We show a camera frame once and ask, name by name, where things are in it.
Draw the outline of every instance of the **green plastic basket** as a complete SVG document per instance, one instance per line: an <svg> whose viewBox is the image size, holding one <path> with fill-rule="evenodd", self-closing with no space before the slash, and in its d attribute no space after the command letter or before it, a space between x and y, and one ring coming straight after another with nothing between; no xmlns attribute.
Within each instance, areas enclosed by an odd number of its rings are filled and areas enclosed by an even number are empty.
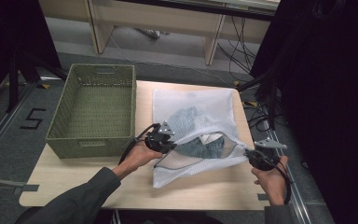
<svg viewBox="0 0 358 224"><path fill-rule="evenodd" d="M132 65L73 64L46 141L59 158L120 156L135 133Z"/></svg>

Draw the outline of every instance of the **wooden table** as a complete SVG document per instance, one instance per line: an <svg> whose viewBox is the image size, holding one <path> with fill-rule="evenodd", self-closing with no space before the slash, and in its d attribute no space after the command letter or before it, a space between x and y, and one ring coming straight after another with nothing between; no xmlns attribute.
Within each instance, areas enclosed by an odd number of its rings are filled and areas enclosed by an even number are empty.
<svg viewBox="0 0 358 224"><path fill-rule="evenodd" d="M153 89L177 91L210 90L213 87L137 81L136 134L152 123ZM253 147L252 137L239 94L233 92L234 118L240 140ZM44 206L53 198L87 182L102 167L113 168L119 158L85 158L60 160L46 145L28 184L40 185L36 192L23 192L23 206ZM245 162L225 169L204 172L174 180L167 186L152 187L151 161L127 176L103 207L116 209L174 210L263 210L267 201L258 201L263 190L254 184L251 165Z"/></svg>

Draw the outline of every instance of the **basket handle slot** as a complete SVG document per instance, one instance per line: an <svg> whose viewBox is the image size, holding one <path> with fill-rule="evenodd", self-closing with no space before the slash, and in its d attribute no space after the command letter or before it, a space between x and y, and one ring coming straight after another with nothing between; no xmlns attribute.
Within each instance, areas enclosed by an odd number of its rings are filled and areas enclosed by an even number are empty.
<svg viewBox="0 0 358 224"><path fill-rule="evenodd" d="M79 141L81 147L105 147L106 142L104 140L89 140L89 141Z"/></svg>
<svg viewBox="0 0 358 224"><path fill-rule="evenodd" d="M114 74L116 69L114 67L95 67L94 71L97 74Z"/></svg>

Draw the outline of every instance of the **black stand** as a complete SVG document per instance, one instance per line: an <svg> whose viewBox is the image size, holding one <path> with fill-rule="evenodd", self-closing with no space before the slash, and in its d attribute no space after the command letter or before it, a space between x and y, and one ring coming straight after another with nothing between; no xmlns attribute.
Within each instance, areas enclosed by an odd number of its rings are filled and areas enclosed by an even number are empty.
<svg viewBox="0 0 358 224"><path fill-rule="evenodd" d="M24 75L24 78L27 82L35 83L40 80L35 67L37 65L44 67L50 73L54 74L56 77L59 77L62 80L66 80L67 75L62 72L60 69L51 66L49 63L44 60L34 56L28 52L17 52L12 55L10 58L9 66L9 105L7 108L7 113L11 112L14 106L19 100L19 77L18 77L18 64L22 65L23 71L21 73Z"/></svg>
<svg viewBox="0 0 358 224"><path fill-rule="evenodd" d="M0 0L0 83L9 73L7 113L18 102L18 71L35 83L40 80L37 66L66 80L39 2Z"/></svg>

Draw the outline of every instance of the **metal rail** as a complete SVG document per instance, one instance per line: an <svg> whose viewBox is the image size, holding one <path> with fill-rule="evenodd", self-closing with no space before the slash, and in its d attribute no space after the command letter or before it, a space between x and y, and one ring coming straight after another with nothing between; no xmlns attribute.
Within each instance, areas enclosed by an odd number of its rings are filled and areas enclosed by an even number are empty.
<svg viewBox="0 0 358 224"><path fill-rule="evenodd" d="M5 135L5 133L7 132L8 128L10 127L11 123L13 122L14 118L17 117L17 115L21 109L22 103L25 101L25 99L31 93L31 91L34 90L35 85L36 85L35 83L27 84L19 96L19 99L20 99L19 102L11 110L11 112L6 113L4 115L4 117L1 119L1 121L0 121L0 142L3 138L3 136Z"/></svg>

